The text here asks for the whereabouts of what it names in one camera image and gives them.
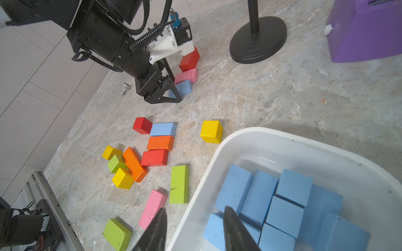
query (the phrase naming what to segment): purple object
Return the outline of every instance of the purple object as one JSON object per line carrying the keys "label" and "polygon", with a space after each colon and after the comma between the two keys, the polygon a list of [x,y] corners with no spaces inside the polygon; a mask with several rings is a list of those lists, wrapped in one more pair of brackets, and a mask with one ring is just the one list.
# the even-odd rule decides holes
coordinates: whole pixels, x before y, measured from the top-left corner
{"label": "purple object", "polygon": [[327,25],[331,59],[357,62],[402,53],[402,1],[335,0]]}

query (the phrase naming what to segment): white plastic bin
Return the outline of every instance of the white plastic bin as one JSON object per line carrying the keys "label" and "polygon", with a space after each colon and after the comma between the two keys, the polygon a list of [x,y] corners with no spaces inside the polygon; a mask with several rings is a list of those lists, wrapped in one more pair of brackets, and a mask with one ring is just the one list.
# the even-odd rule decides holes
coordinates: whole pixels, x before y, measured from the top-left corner
{"label": "white plastic bin", "polygon": [[354,153],[262,127],[239,130],[221,143],[167,250],[201,250],[203,232],[210,213],[217,211],[214,204],[231,164],[278,178],[284,168],[312,177],[314,184],[343,195],[340,216],[370,232],[368,251],[402,250],[402,185],[398,180]]}

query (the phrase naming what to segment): pink block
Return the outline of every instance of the pink block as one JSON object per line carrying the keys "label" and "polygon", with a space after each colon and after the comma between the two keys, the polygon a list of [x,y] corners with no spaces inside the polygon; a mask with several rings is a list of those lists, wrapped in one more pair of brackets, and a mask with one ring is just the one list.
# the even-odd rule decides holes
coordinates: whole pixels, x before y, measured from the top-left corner
{"label": "pink block", "polygon": [[152,189],[151,196],[138,223],[143,229],[147,229],[156,213],[165,205],[167,197],[166,194]]}
{"label": "pink block", "polygon": [[181,83],[189,79],[192,83],[196,82],[198,79],[198,71],[197,69],[191,69],[185,72],[181,72],[177,74],[174,78],[174,84]]}

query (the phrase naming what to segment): blue block in bin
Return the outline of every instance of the blue block in bin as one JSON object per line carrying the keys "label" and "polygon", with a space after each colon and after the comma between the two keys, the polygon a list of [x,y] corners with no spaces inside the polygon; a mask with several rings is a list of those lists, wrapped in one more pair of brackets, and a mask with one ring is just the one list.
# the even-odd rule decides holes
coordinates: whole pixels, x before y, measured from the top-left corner
{"label": "blue block in bin", "polygon": [[244,199],[240,214],[262,226],[277,184],[277,178],[257,170]]}
{"label": "blue block in bin", "polygon": [[225,250],[224,221],[220,214],[211,214],[204,231],[204,238],[220,251]]}
{"label": "blue block in bin", "polygon": [[[183,81],[181,83],[178,83],[176,85],[176,88],[177,88],[180,96],[182,96],[182,97],[184,95],[186,95],[186,94],[188,94],[188,93],[193,91],[193,85],[192,85],[192,83],[191,83],[191,81],[189,79],[185,80],[185,81]],[[169,95],[168,96],[170,98],[175,98],[176,97],[171,90],[169,90]]]}
{"label": "blue block in bin", "polygon": [[176,133],[175,123],[156,123],[152,125],[150,136],[172,136]]}
{"label": "blue block in bin", "polygon": [[276,196],[272,197],[266,222],[294,238],[299,237],[304,209]]}
{"label": "blue block in bin", "polygon": [[275,195],[304,208],[307,205],[312,185],[312,178],[284,169]]}
{"label": "blue block in bin", "polygon": [[261,251],[293,251],[295,238],[284,232],[264,224],[258,246]]}
{"label": "blue block in bin", "polygon": [[247,222],[242,221],[242,223],[246,227],[248,233],[251,235],[251,237],[253,238],[255,243],[258,244],[258,241],[260,240],[261,230],[253,227],[252,225],[248,224]]}
{"label": "blue block in bin", "polygon": [[299,239],[314,247],[317,242],[320,227],[326,213],[339,215],[343,196],[328,189],[313,185],[310,198],[304,208]]}
{"label": "blue block in bin", "polygon": [[366,251],[370,233],[344,218],[324,216],[315,251]]}
{"label": "blue block in bin", "polygon": [[240,208],[250,187],[252,174],[236,165],[232,165],[226,176],[225,182],[216,199],[215,207],[221,212],[225,212],[225,207],[230,206],[236,212],[240,213]]}

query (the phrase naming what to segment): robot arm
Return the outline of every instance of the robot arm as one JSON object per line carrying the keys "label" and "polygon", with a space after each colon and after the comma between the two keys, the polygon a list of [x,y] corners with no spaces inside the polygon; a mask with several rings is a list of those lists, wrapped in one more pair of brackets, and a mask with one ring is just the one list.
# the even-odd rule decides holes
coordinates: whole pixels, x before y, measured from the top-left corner
{"label": "robot arm", "polygon": [[[7,25],[24,25],[52,20],[68,30],[75,61],[93,59],[111,70],[125,71],[135,78],[136,91],[151,103],[182,100],[174,85],[174,76],[166,57],[180,52],[187,55],[194,50],[190,25],[186,18],[170,7],[166,0],[161,23],[135,40],[132,35],[142,32],[149,15],[149,0],[144,0],[144,24],[130,30],[142,0],[0,0],[11,21]],[[172,21],[167,22],[169,15]],[[113,64],[108,65],[92,55],[97,53]],[[162,76],[166,68],[168,76]],[[172,90],[176,98],[163,97]]]}

